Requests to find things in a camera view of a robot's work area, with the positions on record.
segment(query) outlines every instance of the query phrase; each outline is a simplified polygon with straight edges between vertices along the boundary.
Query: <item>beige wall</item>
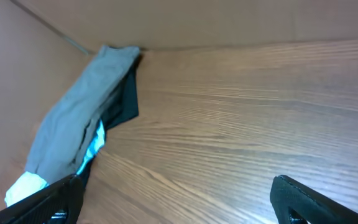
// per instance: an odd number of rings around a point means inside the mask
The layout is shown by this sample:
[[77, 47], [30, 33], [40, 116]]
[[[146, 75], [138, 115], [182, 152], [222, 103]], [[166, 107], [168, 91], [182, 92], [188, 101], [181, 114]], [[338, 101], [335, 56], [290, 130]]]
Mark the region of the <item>beige wall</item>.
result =
[[0, 174], [75, 81], [85, 56], [13, 3], [0, 0]]
[[18, 0], [82, 46], [358, 38], [358, 0]]

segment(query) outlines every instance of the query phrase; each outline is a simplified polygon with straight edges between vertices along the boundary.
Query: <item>background wall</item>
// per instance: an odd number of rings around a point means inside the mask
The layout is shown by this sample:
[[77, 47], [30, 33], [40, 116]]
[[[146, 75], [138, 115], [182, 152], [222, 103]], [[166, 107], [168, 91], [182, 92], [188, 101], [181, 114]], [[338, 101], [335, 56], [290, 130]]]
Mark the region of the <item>background wall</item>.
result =
[[358, 38], [358, 0], [18, 1], [95, 51]]
[[0, 0], [0, 175], [10, 160], [25, 158], [38, 124], [75, 81], [85, 60], [22, 9]]

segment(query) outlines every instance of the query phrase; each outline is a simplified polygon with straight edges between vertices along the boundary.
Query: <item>pile of clothes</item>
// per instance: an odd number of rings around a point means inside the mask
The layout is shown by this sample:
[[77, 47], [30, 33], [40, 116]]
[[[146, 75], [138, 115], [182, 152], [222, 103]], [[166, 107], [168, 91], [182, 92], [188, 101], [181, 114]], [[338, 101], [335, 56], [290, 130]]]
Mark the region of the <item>pile of clothes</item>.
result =
[[[42, 121], [25, 172], [6, 192], [9, 207], [77, 174], [86, 185], [106, 131], [139, 114], [135, 72], [140, 49], [103, 46]], [[64, 218], [64, 213], [56, 217]]]

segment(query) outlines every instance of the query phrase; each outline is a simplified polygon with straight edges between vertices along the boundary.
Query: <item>light blue cloth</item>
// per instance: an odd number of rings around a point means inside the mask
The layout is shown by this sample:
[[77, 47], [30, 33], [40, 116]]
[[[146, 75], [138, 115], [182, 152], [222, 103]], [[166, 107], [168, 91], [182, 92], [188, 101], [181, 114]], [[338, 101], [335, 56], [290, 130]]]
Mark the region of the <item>light blue cloth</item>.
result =
[[[104, 146], [106, 133], [102, 121], [99, 122], [99, 128], [96, 130], [96, 135], [91, 141], [91, 144], [86, 149], [86, 153], [80, 168], [77, 170], [77, 175], [80, 175], [89, 161], [97, 155], [99, 150]], [[37, 174], [31, 172], [24, 172], [18, 180], [6, 192], [5, 203], [9, 207], [26, 197], [38, 192], [49, 186], [49, 183]]]

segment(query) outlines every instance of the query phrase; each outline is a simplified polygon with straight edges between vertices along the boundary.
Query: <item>blue-gray fabric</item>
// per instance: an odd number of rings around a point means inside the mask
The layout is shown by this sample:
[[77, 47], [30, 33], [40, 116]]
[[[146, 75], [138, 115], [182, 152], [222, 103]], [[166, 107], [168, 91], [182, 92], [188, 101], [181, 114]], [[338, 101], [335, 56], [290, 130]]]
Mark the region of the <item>blue-gray fabric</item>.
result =
[[101, 48], [42, 121], [25, 171], [52, 184], [80, 168], [101, 115], [121, 97], [118, 86], [139, 53], [138, 47]]

